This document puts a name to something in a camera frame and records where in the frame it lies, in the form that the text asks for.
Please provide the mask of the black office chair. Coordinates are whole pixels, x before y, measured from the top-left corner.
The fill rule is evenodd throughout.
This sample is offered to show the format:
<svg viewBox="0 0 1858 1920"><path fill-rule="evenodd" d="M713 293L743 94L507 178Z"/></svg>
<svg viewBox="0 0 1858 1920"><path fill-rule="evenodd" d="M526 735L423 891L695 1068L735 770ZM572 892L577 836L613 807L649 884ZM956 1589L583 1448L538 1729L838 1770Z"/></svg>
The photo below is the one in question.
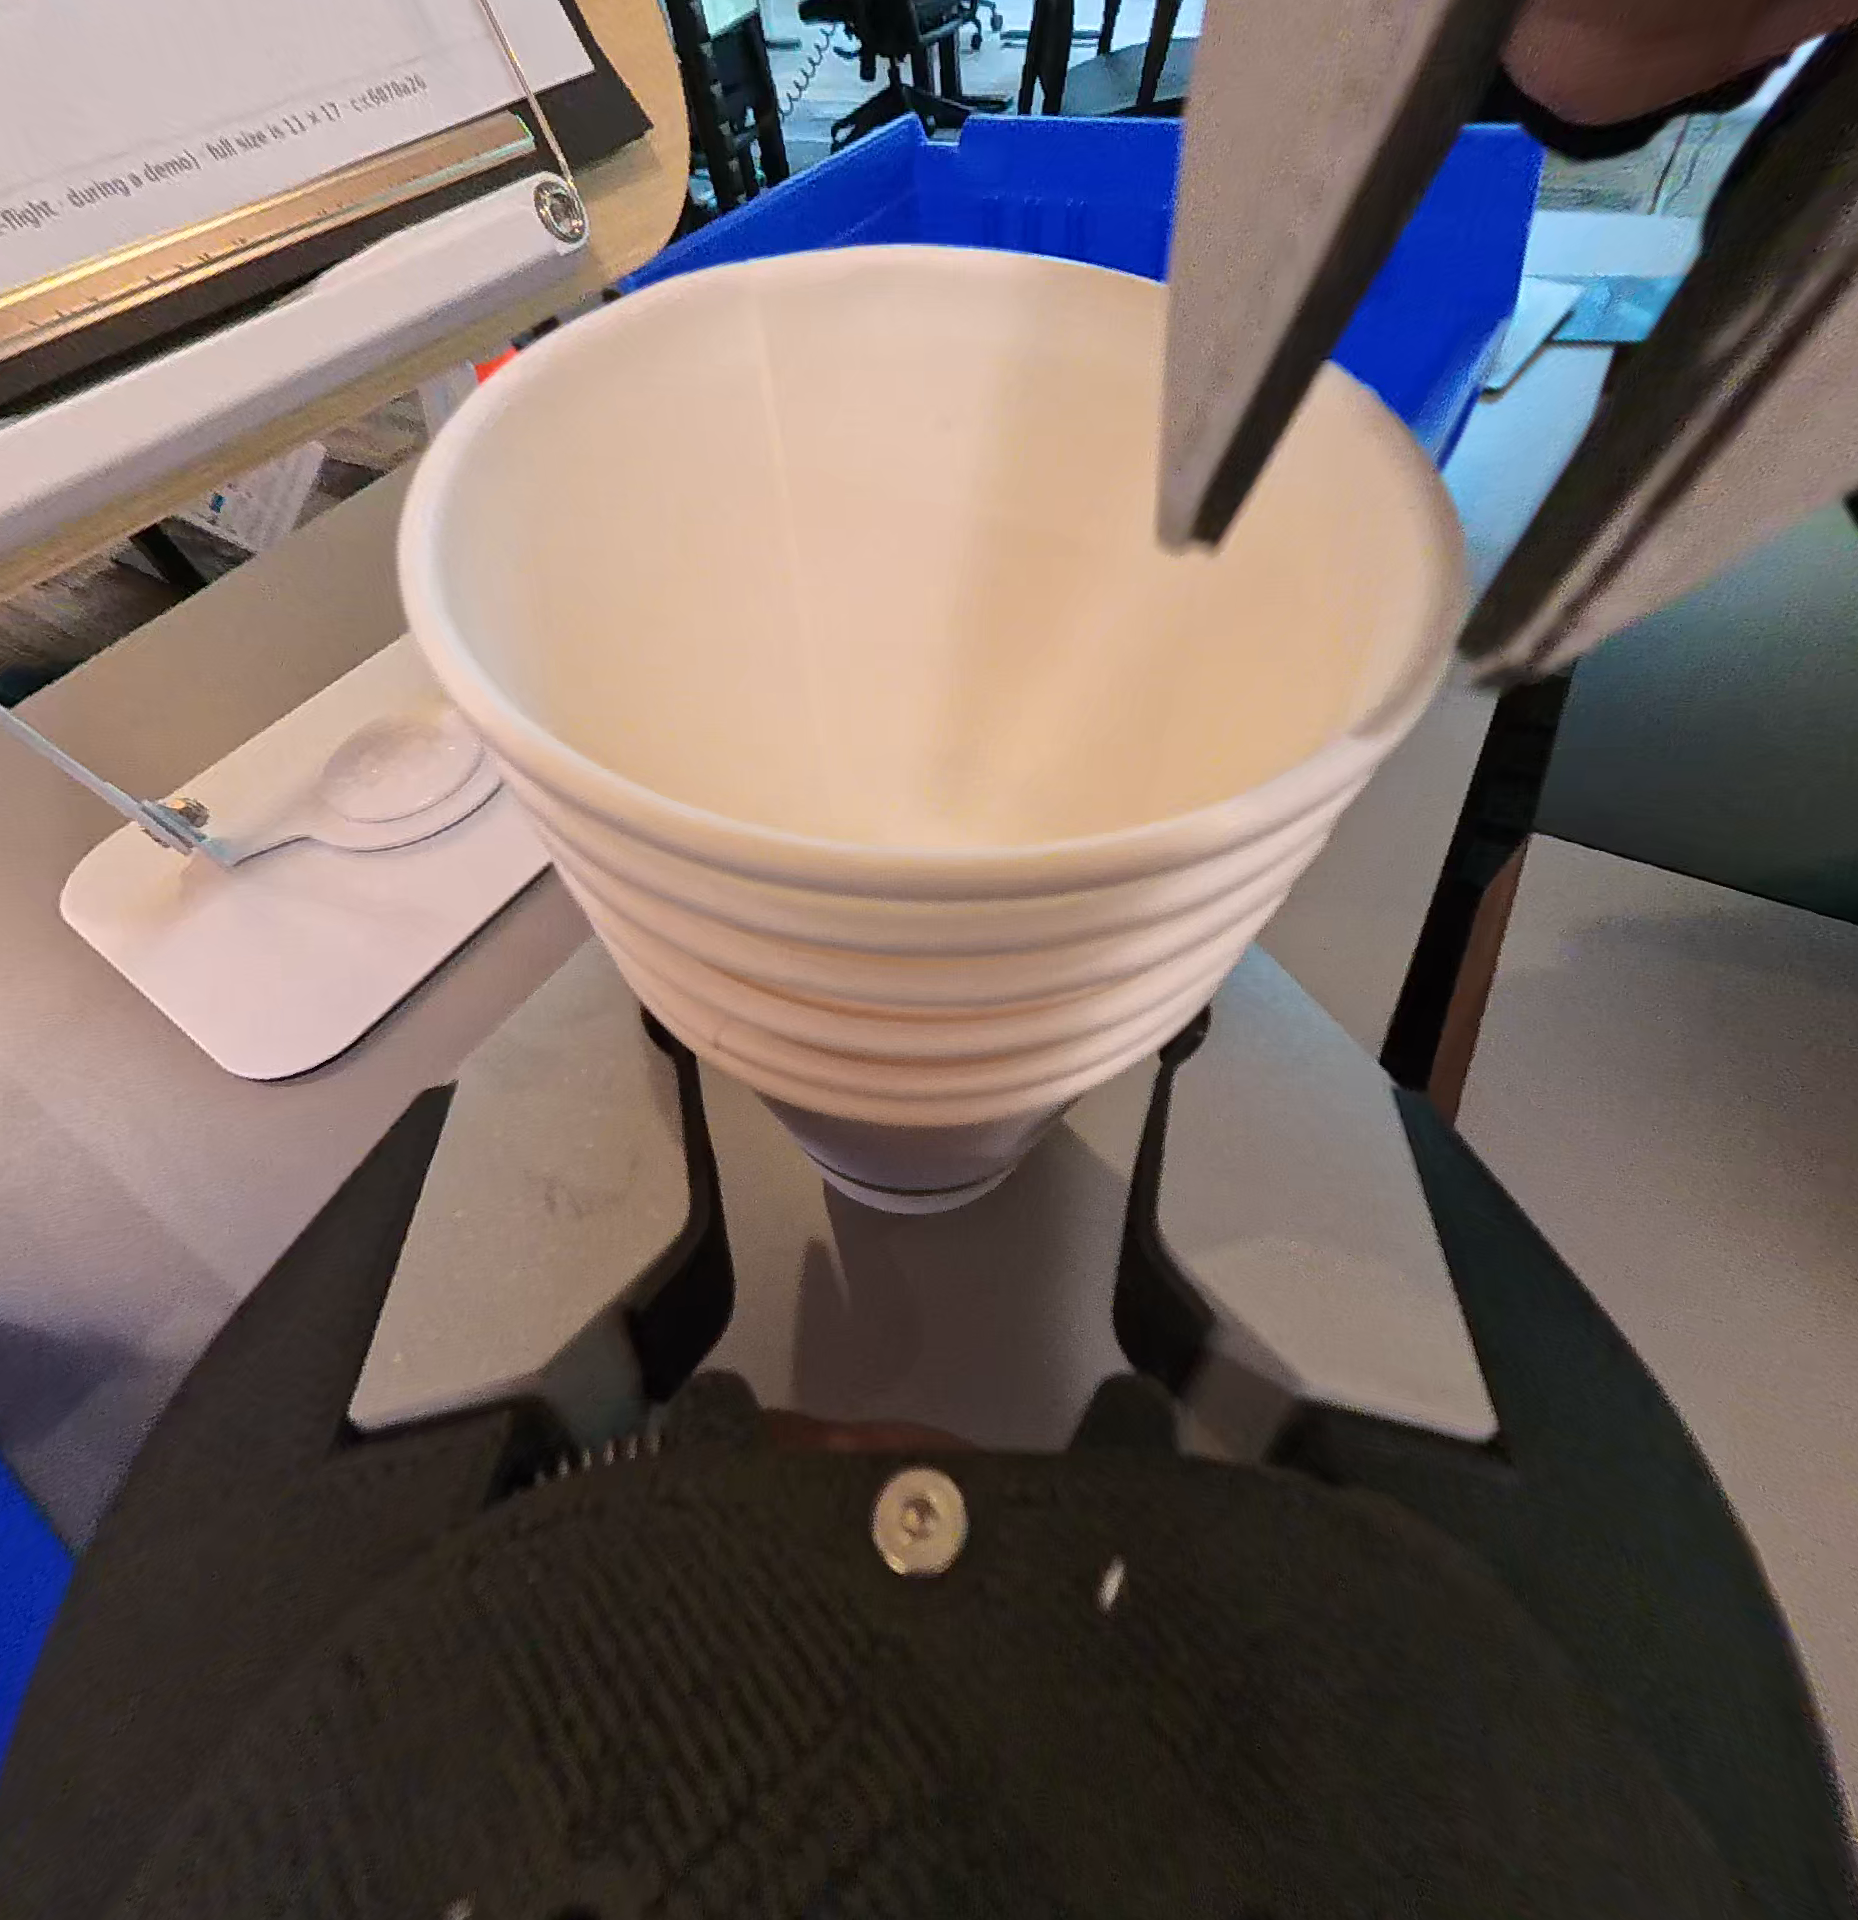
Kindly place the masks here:
<svg viewBox="0 0 1858 1920"><path fill-rule="evenodd" d="M1153 2L1141 43L1115 43L1121 2L1100 7L1094 49L1077 55L1077 2L1033 2L1016 113L1182 116L1195 37L1177 34L1182 2Z"/></svg>

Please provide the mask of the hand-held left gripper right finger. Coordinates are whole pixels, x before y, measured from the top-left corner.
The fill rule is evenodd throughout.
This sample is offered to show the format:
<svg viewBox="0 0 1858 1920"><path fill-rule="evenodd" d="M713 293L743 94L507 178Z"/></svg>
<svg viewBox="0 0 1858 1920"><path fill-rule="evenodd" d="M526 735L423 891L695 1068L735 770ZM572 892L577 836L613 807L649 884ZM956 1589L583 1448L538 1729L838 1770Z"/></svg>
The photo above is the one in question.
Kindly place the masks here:
<svg viewBox="0 0 1858 1920"><path fill-rule="evenodd" d="M1157 1054L1115 1330L1224 1460L1310 1415L1497 1436L1395 1089L1264 952Z"/></svg>

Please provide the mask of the grey flat pad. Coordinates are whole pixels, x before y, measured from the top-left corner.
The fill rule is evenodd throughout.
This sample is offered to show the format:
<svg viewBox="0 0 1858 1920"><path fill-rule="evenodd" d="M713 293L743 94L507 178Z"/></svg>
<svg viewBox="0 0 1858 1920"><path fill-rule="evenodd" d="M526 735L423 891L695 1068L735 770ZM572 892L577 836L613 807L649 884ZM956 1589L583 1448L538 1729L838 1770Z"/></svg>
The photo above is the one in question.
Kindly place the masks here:
<svg viewBox="0 0 1858 1920"><path fill-rule="evenodd" d="M1519 303L1483 376L1485 392L1503 392L1547 350L1583 299L1583 282L1520 276Z"/></svg>

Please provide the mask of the stack of nested white cups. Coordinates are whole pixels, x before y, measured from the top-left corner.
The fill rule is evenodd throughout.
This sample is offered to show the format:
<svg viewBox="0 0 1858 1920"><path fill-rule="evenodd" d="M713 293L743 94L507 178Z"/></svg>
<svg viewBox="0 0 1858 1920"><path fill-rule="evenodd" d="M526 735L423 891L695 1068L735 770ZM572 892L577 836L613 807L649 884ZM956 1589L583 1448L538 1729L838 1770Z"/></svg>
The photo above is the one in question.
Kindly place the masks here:
<svg viewBox="0 0 1858 1920"><path fill-rule="evenodd" d="M1455 661L1455 501L1334 363L1224 540L1157 540L1163 331L1026 252L708 268L404 501L410 636L632 996L888 1214L1177 1036Z"/></svg>

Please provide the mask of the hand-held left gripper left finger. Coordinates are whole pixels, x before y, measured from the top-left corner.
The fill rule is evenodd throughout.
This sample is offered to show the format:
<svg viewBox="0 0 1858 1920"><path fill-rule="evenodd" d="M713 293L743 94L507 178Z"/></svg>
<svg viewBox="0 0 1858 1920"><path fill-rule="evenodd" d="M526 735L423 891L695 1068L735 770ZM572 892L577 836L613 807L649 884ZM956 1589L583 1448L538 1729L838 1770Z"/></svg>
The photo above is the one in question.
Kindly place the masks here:
<svg viewBox="0 0 1858 1920"><path fill-rule="evenodd" d="M459 1068L349 1416L633 1432L735 1310L697 1063L578 952Z"/></svg>

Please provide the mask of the ribbed black chair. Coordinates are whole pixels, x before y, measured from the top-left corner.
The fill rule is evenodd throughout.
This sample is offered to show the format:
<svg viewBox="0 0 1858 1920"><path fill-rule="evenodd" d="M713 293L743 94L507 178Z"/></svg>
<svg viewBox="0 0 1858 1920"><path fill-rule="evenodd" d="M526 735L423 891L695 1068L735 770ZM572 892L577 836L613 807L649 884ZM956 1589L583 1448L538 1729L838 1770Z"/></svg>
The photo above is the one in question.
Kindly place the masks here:
<svg viewBox="0 0 1858 1920"><path fill-rule="evenodd" d="M734 213L792 178L773 59L756 2L664 7L713 210Z"/></svg>

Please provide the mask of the blue plastic bin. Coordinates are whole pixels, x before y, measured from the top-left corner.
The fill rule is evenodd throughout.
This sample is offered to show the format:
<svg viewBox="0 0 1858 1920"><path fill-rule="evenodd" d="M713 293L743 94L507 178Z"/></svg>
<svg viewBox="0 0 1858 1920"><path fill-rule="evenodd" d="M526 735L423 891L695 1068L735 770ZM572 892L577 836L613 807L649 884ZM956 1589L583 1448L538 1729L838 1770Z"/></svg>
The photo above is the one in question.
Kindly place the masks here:
<svg viewBox="0 0 1858 1920"><path fill-rule="evenodd" d="M0 1455L0 1772L74 1554Z"/></svg>
<svg viewBox="0 0 1858 1920"><path fill-rule="evenodd" d="M620 293L756 255L900 244L1163 279L1177 164L1182 122L1167 116L980 116L942 142L892 122L664 248ZM1516 314L1542 168L1528 130L1462 127L1333 353L1437 466Z"/></svg>

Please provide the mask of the person's right hand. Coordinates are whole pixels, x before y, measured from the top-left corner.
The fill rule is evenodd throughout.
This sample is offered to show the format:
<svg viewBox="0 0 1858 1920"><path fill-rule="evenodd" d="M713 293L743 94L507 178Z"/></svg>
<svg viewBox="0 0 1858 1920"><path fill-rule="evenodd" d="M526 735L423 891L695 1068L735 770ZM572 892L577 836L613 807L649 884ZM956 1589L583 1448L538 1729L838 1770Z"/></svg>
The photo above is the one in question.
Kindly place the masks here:
<svg viewBox="0 0 1858 1920"><path fill-rule="evenodd" d="M1858 23L1858 2L1528 2L1501 69L1545 113L1615 127L1765 78L1797 47Z"/></svg>

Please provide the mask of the printed leaflet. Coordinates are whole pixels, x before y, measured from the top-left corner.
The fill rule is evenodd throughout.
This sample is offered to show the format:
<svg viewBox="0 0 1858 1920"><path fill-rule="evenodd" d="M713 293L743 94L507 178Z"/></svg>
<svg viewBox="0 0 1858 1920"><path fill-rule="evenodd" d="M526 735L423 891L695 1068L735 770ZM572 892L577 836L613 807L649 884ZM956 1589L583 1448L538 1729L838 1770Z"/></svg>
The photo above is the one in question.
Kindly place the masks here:
<svg viewBox="0 0 1858 1920"><path fill-rule="evenodd" d="M324 462L324 443L298 444L258 468L213 487L192 506L180 510L178 522L241 556L258 556L301 527L317 492Z"/></svg>

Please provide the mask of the printed instruction sheet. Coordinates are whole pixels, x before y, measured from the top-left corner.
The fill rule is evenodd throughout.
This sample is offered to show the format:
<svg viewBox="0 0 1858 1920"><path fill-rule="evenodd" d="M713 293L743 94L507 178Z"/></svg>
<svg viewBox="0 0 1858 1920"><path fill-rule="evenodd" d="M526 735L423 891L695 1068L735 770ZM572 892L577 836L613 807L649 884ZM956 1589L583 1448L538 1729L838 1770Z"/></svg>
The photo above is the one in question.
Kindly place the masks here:
<svg viewBox="0 0 1858 1920"><path fill-rule="evenodd" d="M0 296L584 74L561 2L0 2Z"/></svg>

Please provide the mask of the white and wood document stand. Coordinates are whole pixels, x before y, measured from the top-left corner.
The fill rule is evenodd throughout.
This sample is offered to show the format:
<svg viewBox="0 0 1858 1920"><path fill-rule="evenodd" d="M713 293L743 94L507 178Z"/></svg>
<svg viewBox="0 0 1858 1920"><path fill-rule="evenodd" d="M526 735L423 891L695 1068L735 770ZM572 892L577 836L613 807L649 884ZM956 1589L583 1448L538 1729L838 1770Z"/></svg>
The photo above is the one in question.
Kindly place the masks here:
<svg viewBox="0 0 1858 1920"><path fill-rule="evenodd" d="M391 396L423 396L440 430L476 391L475 360L660 250L686 186L664 7L583 8L649 133L0 420L0 603ZM546 866L401 615L367 622L365 664L148 795L0 708L0 734L123 820L64 879L64 924L251 1083L346 1054Z"/></svg>

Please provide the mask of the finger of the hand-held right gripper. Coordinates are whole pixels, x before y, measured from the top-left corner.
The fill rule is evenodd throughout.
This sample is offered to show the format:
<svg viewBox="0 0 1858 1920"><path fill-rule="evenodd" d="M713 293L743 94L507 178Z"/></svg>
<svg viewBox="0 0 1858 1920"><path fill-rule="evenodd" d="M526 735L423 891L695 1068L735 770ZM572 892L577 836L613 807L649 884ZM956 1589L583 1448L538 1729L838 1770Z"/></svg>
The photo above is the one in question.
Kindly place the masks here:
<svg viewBox="0 0 1858 1920"><path fill-rule="evenodd" d="M1539 682L1856 488L1858 31L1840 31L1741 145L1461 661L1481 684Z"/></svg>
<svg viewBox="0 0 1858 1920"><path fill-rule="evenodd" d="M1208 2L1167 279L1163 546L1231 533L1513 21L1516 2Z"/></svg>

